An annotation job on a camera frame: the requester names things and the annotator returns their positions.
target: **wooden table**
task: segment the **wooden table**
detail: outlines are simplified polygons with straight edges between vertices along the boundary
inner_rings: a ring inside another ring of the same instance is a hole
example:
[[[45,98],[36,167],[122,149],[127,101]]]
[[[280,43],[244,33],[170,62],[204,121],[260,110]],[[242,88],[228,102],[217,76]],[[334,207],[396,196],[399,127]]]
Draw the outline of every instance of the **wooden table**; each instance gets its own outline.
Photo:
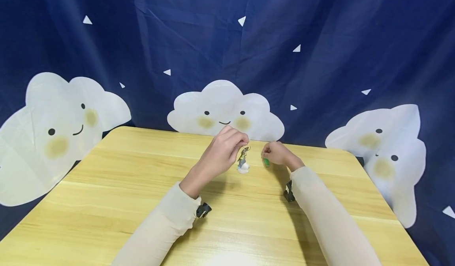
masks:
[[[109,265],[211,139],[115,129],[0,242],[0,265]],[[233,166],[207,186],[201,196],[213,211],[177,240],[163,265],[327,265],[308,219],[282,196],[286,170],[263,167],[263,145],[251,142],[248,174]],[[288,147],[335,193],[384,266],[428,265],[353,155]]]

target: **small figurine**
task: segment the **small figurine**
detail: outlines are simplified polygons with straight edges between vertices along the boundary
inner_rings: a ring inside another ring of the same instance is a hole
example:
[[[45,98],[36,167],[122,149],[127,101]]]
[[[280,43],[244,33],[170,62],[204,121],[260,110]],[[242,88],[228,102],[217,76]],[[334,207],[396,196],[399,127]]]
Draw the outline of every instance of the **small figurine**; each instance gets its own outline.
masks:
[[[250,150],[249,147],[245,147],[242,150],[242,153],[240,153],[240,157],[238,160],[239,165],[237,166],[237,170],[242,174],[248,173],[249,165],[246,163],[246,152],[249,150]]]

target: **cloud decoration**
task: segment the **cloud decoration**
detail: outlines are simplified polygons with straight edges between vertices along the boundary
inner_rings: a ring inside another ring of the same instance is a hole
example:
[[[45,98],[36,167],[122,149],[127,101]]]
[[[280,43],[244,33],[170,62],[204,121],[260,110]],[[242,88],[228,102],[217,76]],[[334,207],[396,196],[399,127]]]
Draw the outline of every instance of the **cloud decoration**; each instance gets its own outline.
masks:
[[[0,128],[0,204],[18,206],[46,194],[102,132],[130,119],[125,101],[95,80],[35,75],[25,107]]]
[[[178,132],[215,136],[230,125],[251,140],[274,141],[284,134],[281,120],[270,113],[264,96],[249,93],[227,80],[209,83],[201,92],[186,92],[174,101],[167,122]]]
[[[326,147],[363,157],[366,172],[405,228],[416,221],[414,185],[425,170],[419,130],[418,106],[405,104],[360,113],[325,140]]]

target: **white triangle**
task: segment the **white triangle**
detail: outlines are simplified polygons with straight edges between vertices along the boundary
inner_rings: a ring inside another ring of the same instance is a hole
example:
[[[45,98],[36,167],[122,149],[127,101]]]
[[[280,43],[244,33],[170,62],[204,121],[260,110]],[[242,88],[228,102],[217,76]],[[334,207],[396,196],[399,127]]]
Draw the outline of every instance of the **white triangle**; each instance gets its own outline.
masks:
[[[452,207],[447,206],[447,208],[445,208],[442,212],[443,212],[444,214],[448,215],[449,217],[452,217],[452,218],[455,219],[455,212],[454,212],[454,210],[452,209]]]
[[[243,16],[242,18],[239,19],[240,26],[243,27],[243,24],[245,24],[245,19],[246,19],[246,16]]]
[[[93,25],[92,21],[90,21],[90,18],[87,15],[85,16],[83,23]]]

